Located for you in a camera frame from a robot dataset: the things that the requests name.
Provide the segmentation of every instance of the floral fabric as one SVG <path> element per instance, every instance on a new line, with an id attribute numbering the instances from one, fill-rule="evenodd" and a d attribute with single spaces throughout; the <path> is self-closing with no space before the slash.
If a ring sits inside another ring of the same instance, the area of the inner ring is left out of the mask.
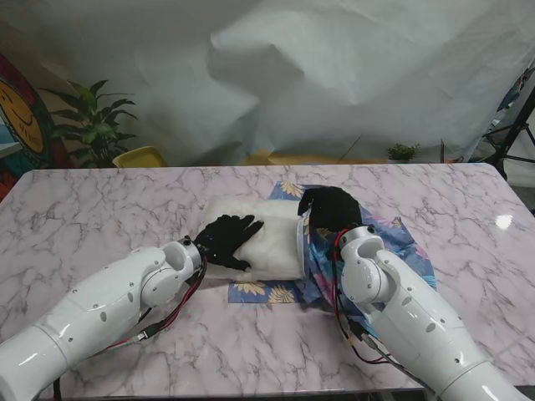
<path id="1" fill-rule="evenodd" d="M 299 201 L 306 189 L 318 186 L 278 182 L 269 199 Z M 429 257 L 415 243 L 401 219 L 396 217 L 388 221 L 381 216 L 371 214 L 362 206 L 360 211 L 363 223 L 374 226 L 377 234 L 383 239 L 385 248 L 399 256 L 431 287 L 436 289 L 435 273 Z M 308 218 L 305 218 L 303 224 L 305 279 L 295 282 L 233 282 L 228 288 L 230 303 L 311 303 L 325 300 L 329 305 L 331 304 L 330 288 L 333 274 L 331 262 L 327 259 L 327 251 L 333 244 L 335 234 L 321 229 L 310 230 Z M 337 265 L 339 274 L 343 266 L 342 262 Z M 354 320 L 365 322 L 362 313 L 344 295 L 342 303 Z"/>

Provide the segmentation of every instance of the white sheet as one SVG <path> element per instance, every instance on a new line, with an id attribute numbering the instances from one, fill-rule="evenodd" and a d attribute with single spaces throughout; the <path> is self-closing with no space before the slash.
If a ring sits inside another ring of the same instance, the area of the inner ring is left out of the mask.
<path id="1" fill-rule="evenodd" d="M 264 222 L 264 226 L 234 254 L 238 259 L 251 263 L 251 269 L 240 272 L 209 263 L 207 277 L 240 282 L 303 278 L 303 268 L 297 250 L 297 201 L 212 198 L 205 207 L 200 230 L 222 215 L 255 215 L 257 220 Z"/>
<path id="2" fill-rule="evenodd" d="M 170 165 L 259 149 L 385 158 L 396 142 L 437 162 L 441 140 L 467 160 L 535 51 L 533 0 L 42 0 L 0 14 L 2 52 L 30 83 L 109 79 L 105 93 L 134 94 L 126 146 Z"/>

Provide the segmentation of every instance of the black glove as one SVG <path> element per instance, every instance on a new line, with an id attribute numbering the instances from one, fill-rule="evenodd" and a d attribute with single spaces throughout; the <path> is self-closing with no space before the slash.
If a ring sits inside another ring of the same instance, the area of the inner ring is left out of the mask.
<path id="1" fill-rule="evenodd" d="M 263 221 L 253 221 L 254 216 L 251 215 L 242 219 L 238 216 L 221 216 L 206 226 L 193 243 L 210 263 L 245 271 L 251 265 L 236 259 L 234 252 L 264 225 Z"/>
<path id="2" fill-rule="evenodd" d="M 298 214 L 301 216 L 309 208 L 312 208 L 309 223 L 312 228 L 338 232 L 344 228 L 362 226 L 359 202 L 336 186 L 306 190 L 299 202 Z"/>

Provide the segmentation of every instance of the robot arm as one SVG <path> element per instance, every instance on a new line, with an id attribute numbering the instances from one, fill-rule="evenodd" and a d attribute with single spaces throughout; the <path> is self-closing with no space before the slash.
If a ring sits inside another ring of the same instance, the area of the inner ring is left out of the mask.
<path id="1" fill-rule="evenodd" d="M 442 400 L 528 400 L 483 355 L 455 310 L 386 251 L 373 228 L 354 228 L 340 244 L 344 294 L 392 356 Z"/>
<path id="2" fill-rule="evenodd" d="M 0 345 L 0 401 L 34 399 L 68 368 L 120 340 L 144 310 L 171 300 L 200 269 L 201 256 L 186 238 L 136 249 L 88 277 Z"/>

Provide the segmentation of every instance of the small plant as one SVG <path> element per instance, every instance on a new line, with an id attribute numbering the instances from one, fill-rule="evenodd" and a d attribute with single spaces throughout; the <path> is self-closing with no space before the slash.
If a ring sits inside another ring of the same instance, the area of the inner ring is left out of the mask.
<path id="1" fill-rule="evenodd" d="M 52 113 L 65 119 L 71 119 L 76 123 L 76 125 L 56 125 L 53 137 L 61 137 L 64 140 L 75 140 L 82 144 L 83 147 L 69 153 L 77 159 L 87 158 L 80 165 L 81 168 L 113 167 L 112 160 L 114 157 L 128 151 L 125 147 L 120 146 L 119 142 L 136 137 L 133 134 L 119 132 L 119 124 L 115 122 L 115 118 L 120 114 L 127 114 L 137 119 L 128 111 L 119 109 L 121 106 L 127 104 L 135 105 L 135 103 L 128 99 L 119 99 L 112 105 L 99 109 L 100 98 L 117 95 L 97 94 L 104 84 L 108 82 L 107 80 L 99 81 L 89 89 L 74 82 L 68 82 L 78 92 L 78 97 L 52 89 L 43 89 L 60 97 L 66 104 L 73 108 L 58 110 Z"/>
<path id="2" fill-rule="evenodd" d="M 418 152 L 420 152 L 420 144 L 414 146 L 395 144 L 393 147 L 388 148 L 386 152 L 390 160 L 409 161 L 414 159 L 418 155 Z"/>

